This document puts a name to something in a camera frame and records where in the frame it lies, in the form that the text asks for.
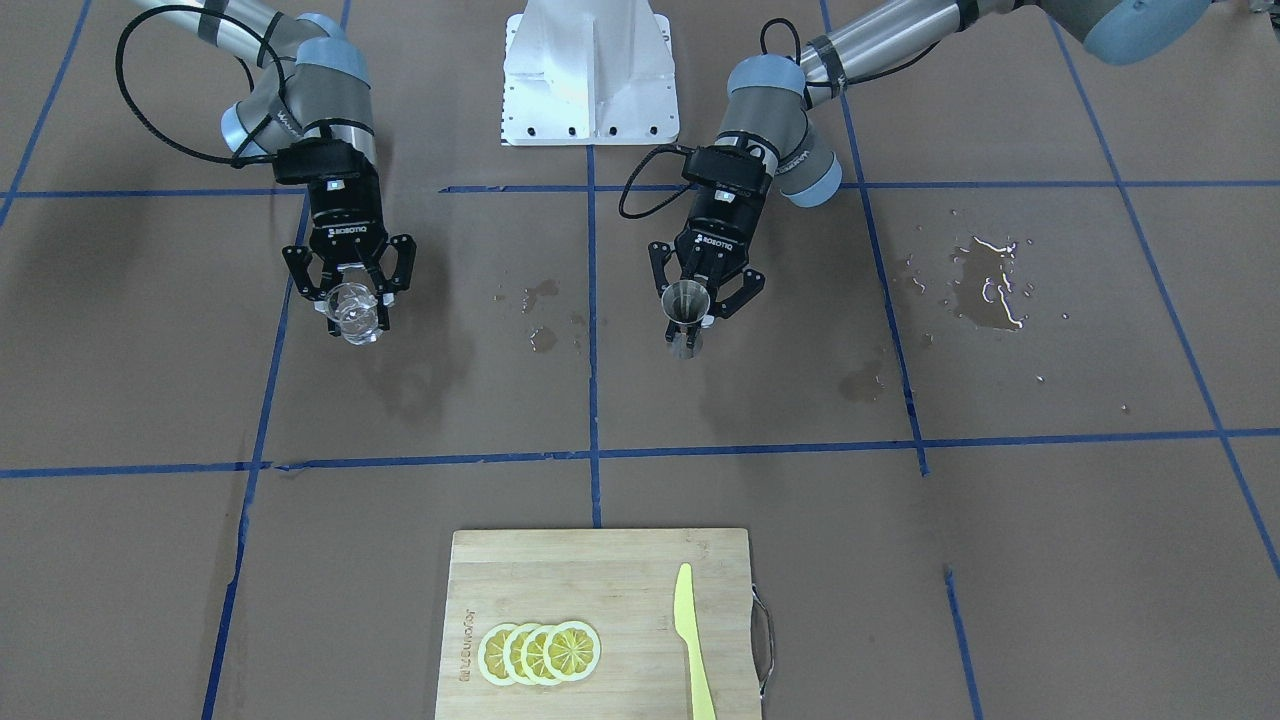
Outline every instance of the yellow knife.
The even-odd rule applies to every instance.
[[[694,612],[694,569],[685,562],[676,575],[676,633],[689,647],[689,684],[694,694],[694,720],[716,720],[712,688],[703,667],[703,647],[698,642],[698,615]]]

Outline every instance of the sliced lemon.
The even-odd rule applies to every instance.
[[[544,660],[543,648],[547,647],[547,639],[552,635],[552,632],[557,625],[540,625],[536,630],[529,633],[525,638],[524,647],[520,648],[520,659],[524,661],[525,676],[534,682],[535,685],[558,685],[562,680],[552,675],[550,669],[547,667]]]
[[[595,671],[599,661],[600,635],[580,620],[556,625],[543,646],[543,664],[557,680],[581,680]]]
[[[485,680],[495,685],[512,685],[516,683],[507,671],[507,665],[502,661],[503,644],[507,642],[507,635],[515,629],[515,623],[503,623],[485,633],[480,641],[480,674],[484,675]]]
[[[508,678],[521,685],[532,685],[534,682],[529,679],[529,675],[525,675],[525,659],[520,655],[520,651],[525,647],[529,633],[540,626],[541,624],[539,623],[516,625],[507,635],[507,639],[502,642],[502,667],[507,671]]]

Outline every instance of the white mounting plate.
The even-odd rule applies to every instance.
[[[562,42],[556,46],[544,45],[536,49],[543,54],[539,60],[543,72],[513,73],[509,67],[511,47],[525,14],[508,18],[508,63],[504,64],[506,83],[502,94],[503,145],[673,142],[680,136],[680,110],[671,53],[671,20],[652,12],[649,15],[655,22],[635,23],[637,27],[632,28],[631,45],[634,47],[643,40],[655,40],[635,36],[659,33],[667,58],[660,58],[658,64],[668,65],[669,72],[648,73],[646,77],[623,77],[637,63],[617,50],[598,46],[595,23],[599,18],[586,17],[581,18],[581,32],[576,35],[581,40],[580,47],[564,47]]]

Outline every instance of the wooden cutting board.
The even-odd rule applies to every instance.
[[[672,614],[676,573],[694,598],[717,720],[760,720],[745,529],[461,530],[453,536],[436,720],[684,720],[689,661]],[[480,639],[500,623],[582,620],[600,634],[584,680],[497,687]]]

